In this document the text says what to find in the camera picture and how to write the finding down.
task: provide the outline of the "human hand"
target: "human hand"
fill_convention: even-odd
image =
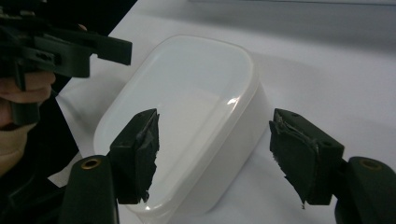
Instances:
[[[15,84],[14,77],[0,78],[0,130],[12,124],[10,101],[15,103],[42,103],[50,98],[51,84],[55,75],[40,71],[25,74],[26,91]]]

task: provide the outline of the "white table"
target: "white table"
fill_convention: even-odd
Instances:
[[[242,46],[272,108],[299,113],[352,156],[396,170],[396,7],[281,2],[140,0],[111,36],[134,43],[131,66],[92,57],[92,76],[57,98],[83,156],[100,118],[145,58],[172,35]],[[219,203],[171,223],[334,223],[330,206],[301,201],[269,151],[267,130]],[[140,223],[120,206],[122,224]]]

